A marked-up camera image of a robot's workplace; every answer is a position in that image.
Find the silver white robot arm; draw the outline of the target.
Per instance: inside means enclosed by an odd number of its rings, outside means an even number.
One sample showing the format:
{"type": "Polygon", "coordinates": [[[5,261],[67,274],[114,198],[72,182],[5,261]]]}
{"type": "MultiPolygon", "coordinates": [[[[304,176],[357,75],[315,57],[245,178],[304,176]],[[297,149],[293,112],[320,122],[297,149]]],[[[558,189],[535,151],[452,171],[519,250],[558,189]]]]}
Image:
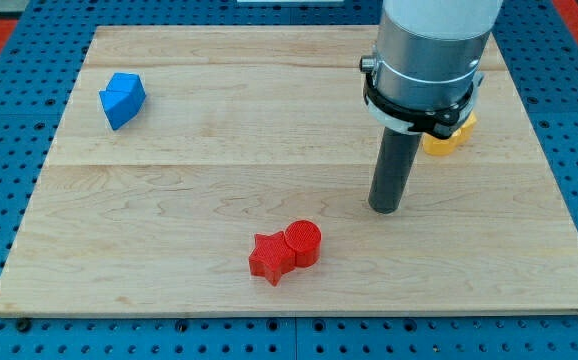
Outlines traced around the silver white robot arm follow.
{"type": "Polygon", "coordinates": [[[382,3],[372,53],[359,67],[369,112],[404,135],[452,136],[477,102],[479,64],[501,0],[382,3]]]}

